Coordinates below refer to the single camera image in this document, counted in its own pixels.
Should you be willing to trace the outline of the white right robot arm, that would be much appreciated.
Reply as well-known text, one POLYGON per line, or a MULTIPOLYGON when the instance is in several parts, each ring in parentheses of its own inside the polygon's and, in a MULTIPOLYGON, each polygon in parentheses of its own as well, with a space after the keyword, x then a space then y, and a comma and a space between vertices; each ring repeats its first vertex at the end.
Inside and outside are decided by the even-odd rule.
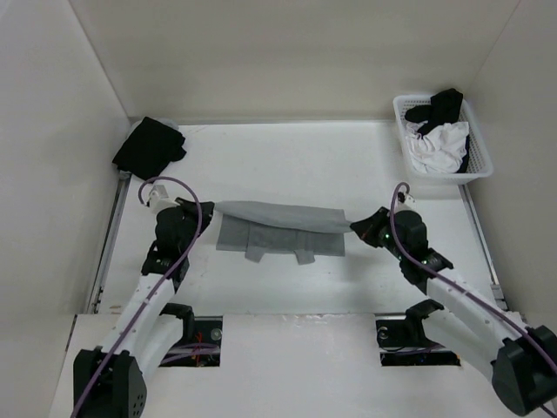
POLYGON ((381 207, 350 228, 367 245, 394 256, 404 278, 426 296, 401 319, 377 320, 382 349, 408 354, 442 346, 478 370, 518 416, 555 399, 555 334, 513 319, 477 294, 453 263, 429 246, 426 225, 416 212, 381 207))

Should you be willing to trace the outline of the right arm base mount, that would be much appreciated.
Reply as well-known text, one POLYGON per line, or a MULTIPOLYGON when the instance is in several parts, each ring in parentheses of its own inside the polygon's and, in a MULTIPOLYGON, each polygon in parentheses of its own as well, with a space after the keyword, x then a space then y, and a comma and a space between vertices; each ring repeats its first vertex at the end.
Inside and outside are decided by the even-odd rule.
POLYGON ((460 367, 460 357, 426 337, 423 321, 444 307, 433 300, 408 308, 403 315, 375 320, 379 361, 383 367, 460 367))

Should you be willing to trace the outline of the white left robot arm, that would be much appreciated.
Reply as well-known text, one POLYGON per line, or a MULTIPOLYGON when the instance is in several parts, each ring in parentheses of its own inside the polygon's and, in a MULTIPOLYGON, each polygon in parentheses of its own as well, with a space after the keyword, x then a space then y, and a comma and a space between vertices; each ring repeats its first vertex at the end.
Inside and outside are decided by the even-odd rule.
POLYGON ((74 417, 139 417, 147 381, 170 348, 195 337, 191 307, 172 302, 189 269, 188 253, 210 225, 211 201, 177 198, 153 205, 155 239, 138 285, 116 325, 93 349, 73 361, 74 417))

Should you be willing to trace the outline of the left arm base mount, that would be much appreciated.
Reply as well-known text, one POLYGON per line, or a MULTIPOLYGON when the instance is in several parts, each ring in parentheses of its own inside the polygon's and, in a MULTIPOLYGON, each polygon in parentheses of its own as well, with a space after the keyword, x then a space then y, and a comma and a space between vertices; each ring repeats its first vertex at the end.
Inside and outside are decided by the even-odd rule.
POLYGON ((161 367, 219 367, 223 317, 197 317, 161 361, 161 367))

